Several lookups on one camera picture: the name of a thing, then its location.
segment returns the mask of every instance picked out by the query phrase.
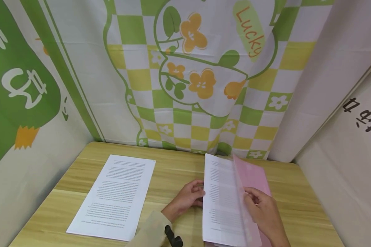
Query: white fabric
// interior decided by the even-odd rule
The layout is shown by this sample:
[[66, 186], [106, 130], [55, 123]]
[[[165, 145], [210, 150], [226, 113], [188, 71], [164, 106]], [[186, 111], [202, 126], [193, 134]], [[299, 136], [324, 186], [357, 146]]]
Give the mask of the white fabric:
[[341, 107], [296, 162], [345, 246], [371, 246], [371, 122], [356, 119], [371, 111], [371, 73], [350, 98], [360, 105], [351, 112]]
[[336, 0], [268, 158], [292, 161], [370, 65], [371, 0]]

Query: hand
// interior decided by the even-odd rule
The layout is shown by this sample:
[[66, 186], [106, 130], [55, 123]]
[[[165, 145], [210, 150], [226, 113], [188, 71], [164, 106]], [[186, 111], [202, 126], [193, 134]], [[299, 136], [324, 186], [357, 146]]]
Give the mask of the hand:
[[185, 213], [191, 206], [201, 207], [202, 201], [199, 198], [203, 197], [205, 192], [199, 185], [203, 185], [203, 181], [198, 179], [184, 185], [183, 189], [161, 213], [173, 223], [178, 216]]
[[276, 200], [255, 188], [245, 187], [245, 204], [258, 225], [269, 238], [272, 247], [290, 247]]

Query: white flower print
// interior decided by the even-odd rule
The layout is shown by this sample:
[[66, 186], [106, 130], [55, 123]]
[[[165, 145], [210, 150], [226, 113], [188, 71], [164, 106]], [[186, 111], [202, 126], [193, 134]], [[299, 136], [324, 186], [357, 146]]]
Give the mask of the white flower print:
[[169, 133], [172, 132], [171, 129], [169, 129], [169, 126], [165, 125], [165, 126], [160, 126], [159, 127], [159, 131], [162, 132], [162, 133], [165, 133], [165, 135], [168, 135]]
[[262, 153], [260, 151], [250, 152], [249, 156], [253, 156], [253, 158], [258, 158], [258, 157], [262, 156]]
[[231, 120], [231, 121], [228, 121], [224, 124], [223, 126], [224, 129], [226, 130], [231, 130], [232, 128], [235, 128], [235, 124], [234, 122]]
[[143, 139], [140, 139], [139, 140], [139, 146], [146, 146], [146, 142], [144, 142], [144, 140]]
[[162, 63], [163, 55], [159, 51], [152, 50], [151, 55], [153, 56], [153, 58], [151, 59], [152, 63], [158, 63], [159, 65]]
[[280, 110], [282, 106], [287, 105], [289, 102], [286, 100], [287, 96], [282, 95], [280, 97], [273, 96], [271, 98], [271, 103], [269, 103], [269, 107], [275, 107], [276, 110]]

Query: left hand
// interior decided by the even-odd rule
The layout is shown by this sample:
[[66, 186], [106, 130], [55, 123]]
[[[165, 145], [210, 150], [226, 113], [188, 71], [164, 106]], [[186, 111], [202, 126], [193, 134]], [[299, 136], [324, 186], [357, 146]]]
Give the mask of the left hand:
[[202, 180], [194, 180], [184, 185], [183, 189], [170, 202], [161, 213], [173, 223], [176, 218], [185, 213], [191, 206], [202, 206], [199, 198], [205, 195], [204, 190], [199, 185], [203, 185]]

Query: right hand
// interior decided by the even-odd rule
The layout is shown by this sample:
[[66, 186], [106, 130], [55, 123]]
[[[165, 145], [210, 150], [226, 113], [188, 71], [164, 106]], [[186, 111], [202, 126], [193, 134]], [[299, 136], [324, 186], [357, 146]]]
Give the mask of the right hand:
[[258, 228], [269, 238], [272, 247], [290, 247], [276, 200], [255, 188], [245, 187], [245, 192], [247, 209]]

